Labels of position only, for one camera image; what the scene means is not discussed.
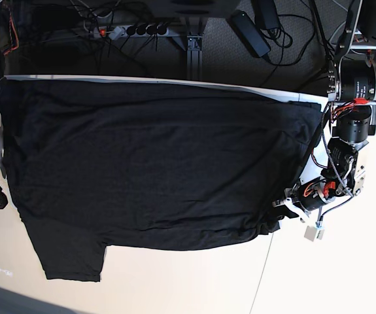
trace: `black t-shirt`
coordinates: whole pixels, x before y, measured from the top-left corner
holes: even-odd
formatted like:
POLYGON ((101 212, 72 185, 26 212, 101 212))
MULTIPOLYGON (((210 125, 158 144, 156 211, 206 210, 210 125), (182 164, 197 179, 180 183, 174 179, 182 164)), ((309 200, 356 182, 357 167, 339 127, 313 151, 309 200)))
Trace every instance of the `black t-shirt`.
POLYGON ((178 84, 8 81, 4 166, 48 279, 107 245, 199 250, 277 229, 320 105, 178 84))

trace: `t-shirt sleeve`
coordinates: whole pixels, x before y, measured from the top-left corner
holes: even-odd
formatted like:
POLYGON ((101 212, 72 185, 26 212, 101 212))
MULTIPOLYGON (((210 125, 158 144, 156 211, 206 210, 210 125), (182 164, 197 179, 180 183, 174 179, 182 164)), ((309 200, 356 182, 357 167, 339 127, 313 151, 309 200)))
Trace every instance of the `t-shirt sleeve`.
POLYGON ((24 224, 47 279, 100 281, 106 247, 100 237, 47 218, 24 224))

